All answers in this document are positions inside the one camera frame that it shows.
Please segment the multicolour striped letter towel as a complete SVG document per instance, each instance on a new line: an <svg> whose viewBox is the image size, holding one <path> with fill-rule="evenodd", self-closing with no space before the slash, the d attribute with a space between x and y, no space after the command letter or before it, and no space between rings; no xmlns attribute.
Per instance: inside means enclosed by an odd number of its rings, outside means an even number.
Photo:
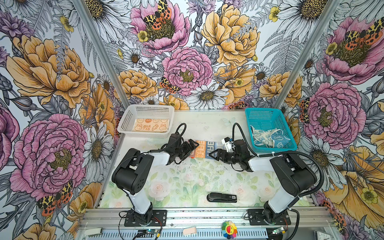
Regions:
<svg viewBox="0 0 384 240"><path fill-rule="evenodd" d="M198 158L198 159L212 159L209 156L209 153L215 151L216 149L226 149L222 142L212 142L212 141L201 141L195 140L199 146L194 149L189 158Z"/></svg>

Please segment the white plastic basket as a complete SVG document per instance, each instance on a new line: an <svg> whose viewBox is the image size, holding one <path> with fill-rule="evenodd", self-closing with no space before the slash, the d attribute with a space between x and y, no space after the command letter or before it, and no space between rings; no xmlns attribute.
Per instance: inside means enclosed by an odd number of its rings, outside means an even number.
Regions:
<svg viewBox="0 0 384 240"><path fill-rule="evenodd" d="M130 105L118 132L134 138L165 138L170 134L175 109L164 105Z"/></svg>

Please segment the orange rabbit print towel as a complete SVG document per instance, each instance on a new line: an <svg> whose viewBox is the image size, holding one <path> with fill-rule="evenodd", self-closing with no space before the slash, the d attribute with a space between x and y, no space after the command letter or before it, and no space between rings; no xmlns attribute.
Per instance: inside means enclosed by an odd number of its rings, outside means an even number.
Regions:
<svg viewBox="0 0 384 240"><path fill-rule="evenodd" d="M148 133L165 133L170 126L169 119L136 119L133 131Z"/></svg>

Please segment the teal plastic basket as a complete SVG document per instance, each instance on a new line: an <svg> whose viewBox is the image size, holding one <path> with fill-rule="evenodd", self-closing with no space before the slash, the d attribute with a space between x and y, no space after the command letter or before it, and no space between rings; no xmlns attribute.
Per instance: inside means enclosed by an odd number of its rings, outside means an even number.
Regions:
<svg viewBox="0 0 384 240"><path fill-rule="evenodd" d="M281 110L270 108L247 108L245 110L248 129L251 136L251 144L257 153L272 153L297 150L297 144ZM251 127L257 130L281 129L291 139L285 148L265 148L254 145Z"/></svg>

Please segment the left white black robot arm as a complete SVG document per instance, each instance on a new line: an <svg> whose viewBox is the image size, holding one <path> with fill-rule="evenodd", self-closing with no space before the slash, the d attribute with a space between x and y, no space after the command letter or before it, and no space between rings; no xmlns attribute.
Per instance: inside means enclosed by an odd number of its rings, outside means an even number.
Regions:
<svg viewBox="0 0 384 240"><path fill-rule="evenodd" d="M150 170L176 163L177 159L182 162L198 146L199 143L192 139L184 141L181 135L171 134L168 143L161 149L141 152L131 148L127 151L112 174L112 182L126 193L133 205L127 213L126 221L139 226L148 226L153 221L161 223L153 213L153 203L144 190Z"/></svg>

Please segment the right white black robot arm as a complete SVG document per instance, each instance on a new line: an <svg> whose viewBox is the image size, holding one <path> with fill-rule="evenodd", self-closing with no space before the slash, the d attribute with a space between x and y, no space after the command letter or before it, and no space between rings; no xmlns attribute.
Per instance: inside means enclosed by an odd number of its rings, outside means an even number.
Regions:
<svg viewBox="0 0 384 240"><path fill-rule="evenodd" d="M277 223L287 210L298 200L312 192L309 191L317 181L323 181L324 175L317 177L315 172L304 162L303 158L312 160L310 155L298 151L257 154L252 153L244 140L222 140L223 149L216 149L209 156L218 162L240 165L246 172L274 172L281 187L275 195L266 201L261 213L267 225Z"/></svg>

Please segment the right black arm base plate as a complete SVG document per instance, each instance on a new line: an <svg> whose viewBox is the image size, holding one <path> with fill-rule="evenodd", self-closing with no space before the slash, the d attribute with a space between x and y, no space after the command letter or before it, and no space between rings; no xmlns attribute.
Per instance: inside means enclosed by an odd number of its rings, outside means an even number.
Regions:
<svg viewBox="0 0 384 240"><path fill-rule="evenodd" d="M289 226L292 224L287 211L276 214L265 209L248 209L246 217L251 226Z"/></svg>

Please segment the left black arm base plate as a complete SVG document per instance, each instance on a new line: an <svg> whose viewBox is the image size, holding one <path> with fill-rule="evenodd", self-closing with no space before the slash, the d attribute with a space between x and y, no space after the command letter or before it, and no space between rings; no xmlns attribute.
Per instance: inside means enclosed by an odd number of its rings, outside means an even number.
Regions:
<svg viewBox="0 0 384 240"><path fill-rule="evenodd" d="M140 215L131 210L125 217L125 227L164 227L167 222L167 210L149 210Z"/></svg>

